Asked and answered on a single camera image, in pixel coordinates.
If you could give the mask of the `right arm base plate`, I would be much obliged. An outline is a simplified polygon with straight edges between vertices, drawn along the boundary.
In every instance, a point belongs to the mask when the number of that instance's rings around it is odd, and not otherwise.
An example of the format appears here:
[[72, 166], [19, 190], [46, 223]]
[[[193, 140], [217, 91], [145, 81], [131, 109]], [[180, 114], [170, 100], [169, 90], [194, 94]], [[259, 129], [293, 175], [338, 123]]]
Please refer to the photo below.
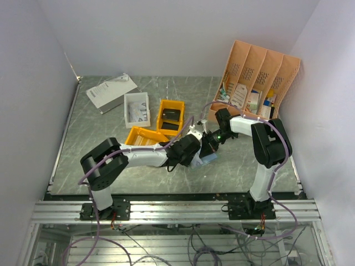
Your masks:
[[229, 220], [275, 219], [275, 210], [270, 199], [255, 201], [249, 193], [239, 193], [225, 203], [221, 210], [228, 214]]

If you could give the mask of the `white bin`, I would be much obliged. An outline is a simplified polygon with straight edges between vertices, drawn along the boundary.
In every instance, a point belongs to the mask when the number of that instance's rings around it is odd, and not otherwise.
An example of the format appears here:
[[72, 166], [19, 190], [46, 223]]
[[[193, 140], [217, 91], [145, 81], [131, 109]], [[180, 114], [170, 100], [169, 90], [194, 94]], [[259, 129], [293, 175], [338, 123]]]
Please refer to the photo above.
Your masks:
[[147, 93], [130, 93], [124, 95], [125, 127], [150, 127], [149, 97]]

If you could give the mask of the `yellow bin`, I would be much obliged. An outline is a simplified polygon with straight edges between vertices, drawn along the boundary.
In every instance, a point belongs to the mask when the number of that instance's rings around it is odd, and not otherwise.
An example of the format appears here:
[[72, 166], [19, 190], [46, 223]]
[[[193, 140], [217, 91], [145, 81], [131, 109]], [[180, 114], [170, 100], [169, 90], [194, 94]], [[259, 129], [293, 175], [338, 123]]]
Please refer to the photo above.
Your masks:
[[169, 139], [160, 132], [133, 126], [125, 140], [126, 145], [150, 146], [160, 142], [169, 142]]
[[156, 122], [157, 132], [168, 137], [177, 136], [184, 124], [184, 111], [183, 101], [161, 100]]

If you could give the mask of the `black cards stack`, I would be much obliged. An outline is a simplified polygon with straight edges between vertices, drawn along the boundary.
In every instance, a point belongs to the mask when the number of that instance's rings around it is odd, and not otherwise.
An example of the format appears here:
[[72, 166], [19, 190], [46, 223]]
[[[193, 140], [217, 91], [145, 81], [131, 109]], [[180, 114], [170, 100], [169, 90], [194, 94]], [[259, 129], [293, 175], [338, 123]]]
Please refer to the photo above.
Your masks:
[[163, 109], [161, 118], [163, 123], [161, 128], [164, 130], [178, 131], [181, 111], [179, 109]]

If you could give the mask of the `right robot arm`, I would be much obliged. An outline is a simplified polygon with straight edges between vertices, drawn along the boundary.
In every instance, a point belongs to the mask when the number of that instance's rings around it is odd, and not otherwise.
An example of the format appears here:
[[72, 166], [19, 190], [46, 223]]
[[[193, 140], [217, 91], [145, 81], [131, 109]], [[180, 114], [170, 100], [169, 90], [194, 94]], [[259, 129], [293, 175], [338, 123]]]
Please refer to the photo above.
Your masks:
[[219, 145], [239, 134], [252, 137], [253, 152], [258, 162], [256, 176], [246, 198], [230, 211], [238, 208], [245, 211], [251, 219], [257, 219], [268, 210], [273, 209], [271, 203], [273, 181], [277, 171], [292, 155], [292, 146], [280, 119], [263, 120], [247, 119], [244, 116], [232, 116], [227, 108], [215, 114], [219, 129], [203, 133], [200, 157], [215, 153]]

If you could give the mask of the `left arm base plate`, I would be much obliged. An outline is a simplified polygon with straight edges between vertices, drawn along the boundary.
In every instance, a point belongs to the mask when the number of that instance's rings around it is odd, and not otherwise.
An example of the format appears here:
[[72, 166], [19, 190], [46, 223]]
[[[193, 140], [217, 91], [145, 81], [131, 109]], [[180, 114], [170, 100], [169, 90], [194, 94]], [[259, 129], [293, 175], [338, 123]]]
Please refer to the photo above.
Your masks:
[[[131, 204], [125, 199], [115, 199], [113, 204], [102, 211], [98, 211], [100, 221], [128, 221], [130, 219]], [[81, 221], [95, 221], [96, 215], [92, 203], [82, 205], [79, 219]]]

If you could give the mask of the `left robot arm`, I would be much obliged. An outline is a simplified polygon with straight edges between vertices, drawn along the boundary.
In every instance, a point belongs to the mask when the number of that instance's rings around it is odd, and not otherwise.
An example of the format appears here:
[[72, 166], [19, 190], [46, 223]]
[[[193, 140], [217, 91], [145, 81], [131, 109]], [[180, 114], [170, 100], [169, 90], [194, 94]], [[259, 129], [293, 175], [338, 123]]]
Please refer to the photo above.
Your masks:
[[104, 140], [80, 159], [95, 203], [93, 215], [100, 220], [116, 217], [118, 212], [110, 186], [124, 169], [152, 166], [165, 167], [171, 172], [177, 165], [189, 166], [200, 147], [201, 137], [193, 134], [150, 146], [120, 144], [114, 137]]

